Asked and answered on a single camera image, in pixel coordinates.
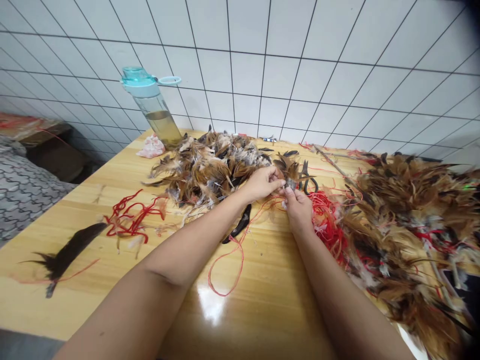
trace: hand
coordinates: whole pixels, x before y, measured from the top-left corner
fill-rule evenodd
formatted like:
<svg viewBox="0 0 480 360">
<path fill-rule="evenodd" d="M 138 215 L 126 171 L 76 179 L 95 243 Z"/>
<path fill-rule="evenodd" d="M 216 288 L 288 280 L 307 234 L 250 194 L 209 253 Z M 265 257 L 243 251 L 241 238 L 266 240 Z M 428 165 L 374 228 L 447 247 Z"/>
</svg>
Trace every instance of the hand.
<svg viewBox="0 0 480 360">
<path fill-rule="evenodd" d="M 259 168 L 237 192 L 242 194 L 246 202 L 253 203 L 285 185 L 285 180 L 280 179 L 281 176 L 275 166 Z"/>
<path fill-rule="evenodd" d="M 290 231 L 295 235 L 314 230 L 312 225 L 312 201 L 300 190 L 284 190 L 286 211 L 290 220 Z"/>
</svg>

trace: feather pile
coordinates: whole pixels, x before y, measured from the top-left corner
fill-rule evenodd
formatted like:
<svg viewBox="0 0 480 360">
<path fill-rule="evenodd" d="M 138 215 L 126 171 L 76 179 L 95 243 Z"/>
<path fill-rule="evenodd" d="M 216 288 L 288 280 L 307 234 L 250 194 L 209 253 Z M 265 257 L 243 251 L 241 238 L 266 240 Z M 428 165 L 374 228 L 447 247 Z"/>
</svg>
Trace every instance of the feather pile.
<svg viewBox="0 0 480 360">
<path fill-rule="evenodd" d="M 150 177 L 168 176 L 144 183 L 167 185 L 167 194 L 181 208 L 184 204 L 211 208 L 233 193 L 252 173 L 272 164 L 251 137 L 214 132 L 196 139 L 185 134 L 172 153 L 151 169 Z"/>
<path fill-rule="evenodd" d="M 476 188 L 448 164 L 400 153 L 391 161 L 386 153 L 367 156 L 373 168 L 358 178 L 362 196 L 355 206 L 342 208 L 339 220 L 347 271 L 432 358 L 450 359 L 460 348 L 457 326 L 465 326 L 437 279 L 437 264 L 454 273 L 466 263 L 480 265 Z M 433 273 L 421 271 L 430 264 Z"/>
</svg>

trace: water bottle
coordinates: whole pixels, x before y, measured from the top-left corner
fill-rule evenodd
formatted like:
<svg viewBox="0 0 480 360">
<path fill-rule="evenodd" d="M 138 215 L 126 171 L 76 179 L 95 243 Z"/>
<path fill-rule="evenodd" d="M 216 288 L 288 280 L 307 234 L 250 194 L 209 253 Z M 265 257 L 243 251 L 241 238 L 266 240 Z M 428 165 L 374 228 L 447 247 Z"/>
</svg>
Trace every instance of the water bottle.
<svg viewBox="0 0 480 360">
<path fill-rule="evenodd" d="M 150 75 L 143 67 L 124 67 L 121 83 L 129 92 L 151 128 L 165 145 L 172 150 L 182 139 L 179 128 L 174 122 L 172 114 L 160 93 L 160 85 L 176 85 L 182 79 L 178 76 L 167 76 L 157 79 Z"/>
</svg>

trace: scissors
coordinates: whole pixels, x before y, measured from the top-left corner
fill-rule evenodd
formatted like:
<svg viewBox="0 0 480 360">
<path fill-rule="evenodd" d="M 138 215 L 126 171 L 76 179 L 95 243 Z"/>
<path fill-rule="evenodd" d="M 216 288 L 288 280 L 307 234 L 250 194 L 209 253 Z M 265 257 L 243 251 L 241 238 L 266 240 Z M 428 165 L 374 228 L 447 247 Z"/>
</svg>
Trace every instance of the scissors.
<svg viewBox="0 0 480 360">
<path fill-rule="evenodd" d="M 302 190 L 302 179 L 305 179 L 306 177 L 309 176 L 309 162 L 304 160 L 303 161 L 303 167 L 301 168 L 301 173 L 300 173 L 300 183 L 298 184 L 298 189 L 301 191 Z M 315 185 L 315 192 L 317 193 L 319 191 L 319 183 L 314 179 L 314 178 L 307 178 L 305 180 L 305 185 L 303 186 L 303 192 L 305 195 L 310 195 L 309 193 L 309 180 L 313 182 Z"/>
</svg>

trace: table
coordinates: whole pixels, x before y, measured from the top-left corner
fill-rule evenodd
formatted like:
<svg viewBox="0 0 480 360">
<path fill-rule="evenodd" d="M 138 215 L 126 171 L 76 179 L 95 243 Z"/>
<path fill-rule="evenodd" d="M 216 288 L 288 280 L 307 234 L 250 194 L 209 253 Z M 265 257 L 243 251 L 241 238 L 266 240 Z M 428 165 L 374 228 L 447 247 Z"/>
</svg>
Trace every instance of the table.
<svg viewBox="0 0 480 360">
<path fill-rule="evenodd" d="M 0 250 L 0 328 L 64 340 L 82 325 L 115 283 L 169 234 L 157 237 L 148 229 L 149 242 L 142 246 L 138 260 L 128 249 L 129 240 L 120 242 L 117 254 L 115 237 L 98 236 L 72 263 L 65 277 L 100 259 L 92 267 L 70 280 L 60 282 L 53 297 L 45 298 L 46 284 L 21 281 L 42 279 L 43 269 L 34 263 L 32 252 L 56 253 L 78 230 L 110 215 L 112 206 L 123 197 L 144 189 L 137 199 L 149 204 L 163 188 L 145 187 L 151 166 L 157 159 L 136 156 L 146 131 L 123 151 L 102 166 L 85 182 L 59 201 Z M 189 131 L 195 137 L 198 131 Z M 258 147 L 281 153 L 298 150 L 309 166 L 332 173 L 311 170 L 318 183 L 327 187 L 343 186 L 341 175 L 324 162 L 321 155 L 298 144 L 256 140 Z M 337 157 L 337 165 L 347 175 L 361 167 L 358 160 Z M 260 208 L 253 205 L 253 217 Z M 188 209 L 178 209 L 171 201 L 165 222 L 180 224 Z M 236 246 L 220 245 L 205 266 L 180 309 L 160 350 L 165 359 L 332 359 L 335 357 L 317 310 L 300 254 L 289 232 L 287 215 L 280 210 L 264 213 L 252 223 L 251 234 L 243 242 L 245 261 L 236 289 L 227 297 L 216 295 L 208 286 L 209 268 L 218 256 Z M 146 219 L 156 226 L 157 215 Z M 226 293 L 239 271 L 241 255 L 220 260 L 212 282 L 217 291 Z"/>
</svg>

